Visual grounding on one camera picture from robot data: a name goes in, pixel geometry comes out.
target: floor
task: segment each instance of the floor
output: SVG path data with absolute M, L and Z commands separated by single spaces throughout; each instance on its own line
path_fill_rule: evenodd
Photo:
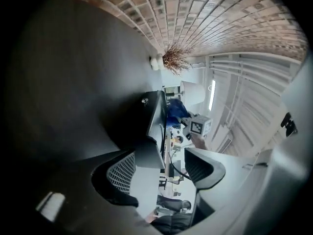
M 114 16 L 78 0 L 47 0 L 28 21 L 6 77 L 5 113 L 19 155 L 69 162 L 117 150 L 106 129 L 160 90 L 156 50 Z M 120 128 L 123 138 L 131 127 Z

